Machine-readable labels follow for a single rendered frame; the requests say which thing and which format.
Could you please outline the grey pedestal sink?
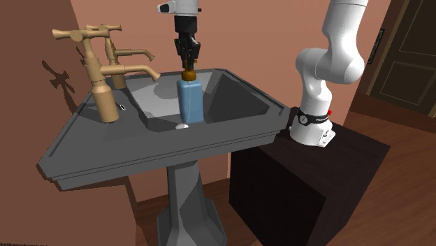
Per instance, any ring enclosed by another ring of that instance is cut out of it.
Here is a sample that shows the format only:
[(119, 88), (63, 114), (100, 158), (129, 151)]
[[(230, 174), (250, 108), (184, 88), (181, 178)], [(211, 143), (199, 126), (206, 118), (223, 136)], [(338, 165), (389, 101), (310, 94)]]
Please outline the grey pedestal sink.
[(165, 168), (169, 205), (157, 218), (158, 246), (226, 246), (198, 161), (273, 142), (290, 110), (230, 71), (202, 69), (205, 120), (180, 129), (179, 76), (127, 76), (126, 88), (113, 93), (119, 119), (110, 124), (98, 121), (87, 95), (38, 167), (61, 190)]

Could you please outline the dark brown panelled door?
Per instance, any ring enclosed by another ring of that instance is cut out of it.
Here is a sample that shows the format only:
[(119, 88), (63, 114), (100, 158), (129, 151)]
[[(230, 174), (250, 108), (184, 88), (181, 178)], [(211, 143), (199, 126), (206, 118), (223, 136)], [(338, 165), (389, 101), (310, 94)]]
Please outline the dark brown panelled door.
[(436, 0), (406, 0), (368, 96), (436, 117)]

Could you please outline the dark rectangular wall plate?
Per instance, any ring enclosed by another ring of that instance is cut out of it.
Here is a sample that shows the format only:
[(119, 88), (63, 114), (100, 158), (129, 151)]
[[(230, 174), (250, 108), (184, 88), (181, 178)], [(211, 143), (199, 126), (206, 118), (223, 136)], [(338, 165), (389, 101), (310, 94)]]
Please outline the dark rectangular wall plate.
[(373, 62), (373, 60), (374, 60), (374, 58), (375, 58), (375, 54), (376, 54), (377, 49), (378, 49), (378, 47), (379, 47), (379, 44), (380, 44), (380, 42), (381, 42), (381, 39), (382, 39), (382, 37), (383, 37), (383, 35), (384, 35), (384, 32), (385, 32), (385, 29), (380, 29), (380, 30), (379, 30), (379, 33), (377, 34), (377, 37), (376, 37), (375, 43), (374, 43), (373, 48), (372, 48), (372, 50), (371, 50), (370, 56), (368, 57), (368, 62), (367, 62), (367, 64), (371, 64), (371, 63)]

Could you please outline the large brass tap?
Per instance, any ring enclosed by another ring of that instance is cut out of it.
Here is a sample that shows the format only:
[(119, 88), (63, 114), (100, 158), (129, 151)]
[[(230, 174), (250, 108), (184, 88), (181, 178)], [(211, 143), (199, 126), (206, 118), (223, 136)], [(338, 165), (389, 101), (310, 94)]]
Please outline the large brass tap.
[(115, 103), (112, 89), (106, 83), (107, 75), (124, 75), (130, 72), (143, 71), (148, 74), (153, 81), (160, 78), (161, 74), (155, 72), (147, 65), (134, 65), (125, 66), (122, 64), (109, 64), (104, 66), (95, 55), (91, 39), (96, 37), (104, 37), (106, 40), (110, 39), (110, 32), (112, 30), (120, 31), (122, 29), (119, 25), (106, 25), (87, 26), (77, 30), (61, 31), (53, 29), (52, 34), (55, 39), (70, 38), (76, 42), (82, 43), (85, 55), (85, 70), (87, 76), (92, 83), (92, 97), (95, 101), (98, 113), (102, 122), (114, 122), (119, 119), (118, 109)]

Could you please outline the small brass tap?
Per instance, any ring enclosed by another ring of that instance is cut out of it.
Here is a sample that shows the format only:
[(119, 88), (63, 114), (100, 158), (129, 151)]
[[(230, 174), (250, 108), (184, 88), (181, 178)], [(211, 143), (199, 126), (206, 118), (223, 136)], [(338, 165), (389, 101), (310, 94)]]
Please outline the small brass tap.
[[(108, 31), (118, 30), (121, 31), (121, 25), (108, 25), (108, 24), (100, 24), (99, 26), (87, 25), (87, 29), (92, 30), (102, 30), (107, 29)], [(105, 38), (105, 51), (106, 57), (108, 58), (109, 65), (119, 65), (119, 56), (131, 56), (131, 55), (139, 55), (143, 54), (148, 57), (150, 61), (152, 61), (155, 56), (151, 54), (148, 50), (145, 49), (117, 49), (112, 42), (111, 38)], [(126, 87), (126, 80), (124, 75), (111, 75), (112, 83), (115, 89), (124, 89)]]

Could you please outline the blue soap bottle brown pump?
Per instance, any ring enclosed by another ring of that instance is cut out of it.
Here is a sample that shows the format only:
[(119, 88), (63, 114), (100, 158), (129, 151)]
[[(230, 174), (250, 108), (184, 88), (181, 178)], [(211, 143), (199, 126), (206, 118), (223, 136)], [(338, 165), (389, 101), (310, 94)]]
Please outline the blue soap bottle brown pump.
[(181, 124), (195, 124), (204, 121), (203, 87), (193, 68), (184, 68), (177, 81), (177, 95)]

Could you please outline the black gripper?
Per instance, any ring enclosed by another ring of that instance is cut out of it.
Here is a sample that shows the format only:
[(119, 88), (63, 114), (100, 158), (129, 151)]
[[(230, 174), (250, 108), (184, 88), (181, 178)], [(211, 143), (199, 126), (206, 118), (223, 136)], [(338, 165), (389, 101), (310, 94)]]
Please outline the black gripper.
[[(198, 59), (201, 43), (194, 37), (198, 31), (196, 16), (174, 16), (175, 32), (178, 33), (178, 38), (174, 40), (177, 55), (182, 62), (182, 68), (193, 68), (194, 63)], [(181, 40), (188, 40), (188, 53), (185, 49), (185, 44)]]

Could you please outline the dark robot stand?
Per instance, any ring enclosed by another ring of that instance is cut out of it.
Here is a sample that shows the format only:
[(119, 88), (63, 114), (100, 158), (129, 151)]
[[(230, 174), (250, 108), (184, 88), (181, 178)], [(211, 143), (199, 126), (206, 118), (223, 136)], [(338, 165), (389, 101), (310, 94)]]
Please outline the dark robot stand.
[(263, 246), (327, 246), (344, 228), (390, 147), (341, 125), (325, 147), (280, 131), (233, 152), (229, 203)]

